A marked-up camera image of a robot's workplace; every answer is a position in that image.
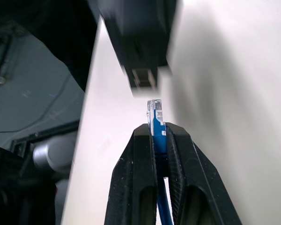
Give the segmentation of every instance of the black cable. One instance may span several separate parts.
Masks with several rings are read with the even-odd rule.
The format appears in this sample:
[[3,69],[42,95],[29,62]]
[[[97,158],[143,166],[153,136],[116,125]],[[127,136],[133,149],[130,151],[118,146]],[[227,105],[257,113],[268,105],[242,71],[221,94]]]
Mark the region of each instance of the black cable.
[[48,113],[48,111],[50,110],[50,108],[54,105],[54,103],[58,100],[58,98],[61,96],[61,94],[63,93],[63,91],[65,90],[65,87],[66,87],[66,84],[68,83],[69,79],[71,77],[71,74],[69,74],[64,82],[62,83],[56,97],[50,102],[50,104],[47,106],[47,108],[45,109],[45,111],[42,113],[42,115],[35,121],[31,122],[30,124],[20,128],[20,129],[17,129],[17,130],[9,130],[9,131],[0,131],[0,134],[1,133],[14,133],[14,132],[19,132],[19,131],[22,131],[24,129],[27,129],[33,125],[35,125],[36,123],[40,122],[44,117],[45,115]]

